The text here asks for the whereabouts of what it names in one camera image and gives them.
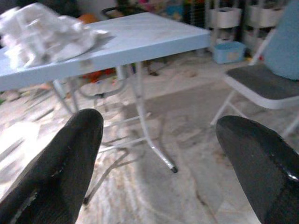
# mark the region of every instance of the floor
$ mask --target floor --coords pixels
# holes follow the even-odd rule
[[[245,64],[218,65],[209,55],[198,57],[193,52],[170,56],[167,64],[154,62],[152,69],[159,76],[144,74],[149,130],[179,172],[173,174],[146,143],[99,154],[91,181],[91,188],[98,191],[88,206],[82,206],[77,223],[258,224],[209,125],[230,91],[222,80],[224,72]],[[116,85],[109,79],[82,90],[96,93]],[[136,115],[129,88],[105,103],[78,98],[80,108],[98,109],[105,124]],[[250,118],[279,133],[298,111],[268,111],[241,96],[235,103]],[[22,141],[13,156],[0,161],[0,197],[69,117],[51,92],[35,98],[25,94],[0,106],[0,144],[8,147]],[[138,122],[106,129],[101,149],[141,135]],[[286,140],[296,147],[298,134]]]

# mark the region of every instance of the basket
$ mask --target basket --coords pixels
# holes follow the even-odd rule
[[[244,60],[246,46],[240,42],[217,44],[214,47],[213,59],[218,64],[239,62]]]

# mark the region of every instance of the white plastic bag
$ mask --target white plastic bag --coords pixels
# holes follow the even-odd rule
[[[88,51],[99,37],[108,35],[73,17],[60,16],[40,3],[0,15],[0,33],[13,69],[67,60]]]

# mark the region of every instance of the light blue table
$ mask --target light blue table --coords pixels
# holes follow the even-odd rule
[[[76,58],[61,63],[51,63],[29,69],[12,70],[9,59],[4,56],[5,49],[0,50],[0,91],[18,89],[24,86],[52,83],[53,80],[70,78],[88,72],[116,67],[119,79],[126,83],[124,65],[136,63],[136,74],[131,73],[128,79],[133,88],[136,107],[145,137],[132,142],[146,140],[150,147],[173,171],[177,172],[175,165],[153,144],[149,137],[148,127],[144,118],[143,91],[142,91],[142,61],[153,58],[173,55],[190,50],[206,48],[210,44],[209,31],[187,24],[172,21],[151,13],[142,13],[117,19],[101,21],[90,25],[92,28],[103,29],[110,32],[111,37]],[[66,109],[70,107],[61,99]]]

